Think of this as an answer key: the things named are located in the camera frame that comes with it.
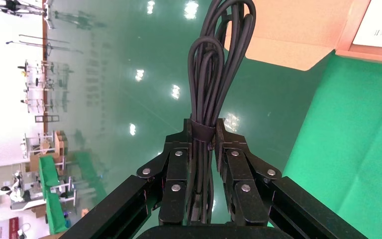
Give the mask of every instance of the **black cable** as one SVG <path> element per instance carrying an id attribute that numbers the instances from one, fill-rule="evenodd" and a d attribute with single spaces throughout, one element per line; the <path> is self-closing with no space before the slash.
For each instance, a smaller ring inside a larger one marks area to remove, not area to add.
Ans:
<path id="1" fill-rule="evenodd" d="M 244 15 L 244 5 L 249 14 Z M 215 127 L 226 94 L 250 44 L 256 21 L 252 0 L 213 0 L 201 28 L 200 37 L 188 55 L 191 92 L 191 119 Z M 232 23 L 229 52 L 223 51 L 228 22 Z M 210 223 L 214 188 L 209 143 L 193 140 L 187 197 L 191 221 Z"/>

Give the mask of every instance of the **green epoxy floor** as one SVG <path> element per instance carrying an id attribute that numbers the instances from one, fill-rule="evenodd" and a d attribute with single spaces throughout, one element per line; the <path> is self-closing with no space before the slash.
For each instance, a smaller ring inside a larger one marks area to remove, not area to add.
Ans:
<path id="1" fill-rule="evenodd" d="M 97 200 L 80 198 L 78 209 L 93 207 L 161 152 L 166 135 L 182 130 L 183 119 L 191 112 L 188 51 L 209 3 L 54 0 L 51 19 L 56 29 L 49 30 L 48 38 L 69 43 L 50 43 L 75 51 L 53 49 L 48 58 L 68 63 L 73 71 L 67 110 L 54 112 L 60 122 L 50 123 L 49 129 L 65 131 L 69 151 L 88 152 L 91 165 L 84 170 L 100 191 Z M 101 24 L 78 28 L 54 19 L 56 10 L 59 16 L 80 10 Z M 306 73 L 244 59 L 221 117 L 230 121 L 230 130 L 246 137 L 255 155 L 283 170 L 324 67 Z M 51 98 L 62 99 L 63 91 L 56 88 Z M 212 221 L 223 223 L 229 214 L 220 178 L 214 178 Z M 143 229 L 157 224 L 157 214 Z"/>

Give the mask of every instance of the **screw head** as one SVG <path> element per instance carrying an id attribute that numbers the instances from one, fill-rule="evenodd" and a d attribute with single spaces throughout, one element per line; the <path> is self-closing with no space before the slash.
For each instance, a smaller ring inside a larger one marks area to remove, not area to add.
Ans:
<path id="1" fill-rule="evenodd" d="M 269 169 L 269 170 L 267 170 L 267 174 L 269 174 L 270 176 L 275 176 L 276 172 L 272 169 Z"/>
<path id="2" fill-rule="evenodd" d="M 144 175 L 147 175 L 147 174 L 149 174 L 150 172 L 151 172 L 150 168 L 145 168 L 145 169 L 143 169 L 143 174 L 144 174 Z"/>
<path id="3" fill-rule="evenodd" d="M 241 186 L 242 191 L 249 192 L 251 190 L 250 185 L 244 184 Z"/>
<path id="4" fill-rule="evenodd" d="M 174 186 L 172 186 L 172 191 L 174 191 L 174 192 L 177 192 L 180 189 L 181 189 L 181 187 L 178 184 L 175 184 Z"/>

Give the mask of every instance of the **black strap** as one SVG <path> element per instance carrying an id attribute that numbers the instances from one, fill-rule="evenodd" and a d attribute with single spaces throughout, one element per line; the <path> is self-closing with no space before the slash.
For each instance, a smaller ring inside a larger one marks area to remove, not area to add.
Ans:
<path id="1" fill-rule="evenodd" d="M 216 128 L 208 127 L 191 120 L 191 133 L 192 138 L 208 143 L 213 139 L 213 136 L 216 133 Z"/>

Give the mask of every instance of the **green table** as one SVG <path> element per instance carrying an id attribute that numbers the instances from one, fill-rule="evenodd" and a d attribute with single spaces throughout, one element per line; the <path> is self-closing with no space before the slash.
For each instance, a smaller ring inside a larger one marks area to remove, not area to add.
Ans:
<path id="1" fill-rule="evenodd" d="M 39 174 L 43 186 L 53 187 L 59 185 L 58 172 L 52 156 L 40 157 Z"/>
<path id="2" fill-rule="evenodd" d="M 46 214 L 50 234 L 66 231 L 64 213 L 59 195 L 50 192 L 50 188 L 59 185 L 58 172 L 52 156 L 39 159 L 39 174 L 42 182 L 43 198 L 46 200 Z"/>
<path id="3" fill-rule="evenodd" d="M 66 221 L 64 213 L 62 212 L 61 203 L 59 202 L 59 196 L 55 193 L 49 193 L 46 196 L 46 214 L 47 221 L 49 223 L 50 234 L 57 234 L 64 232 L 68 229 L 65 226 Z"/>
<path id="4" fill-rule="evenodd" d="M 81 169 L 81 178 L 89 183 L 91 188 L 96 190 L 95 203 L 99 203 L 107 196 L 106 190 L 93 166 L 91 153 L 87 151 L 75 152 L 75 160 Z"/>
<path id="5" fill-rule="evenodd" d="M 285 175 L 382 239 L 382 64 L 331 59 Z"/>

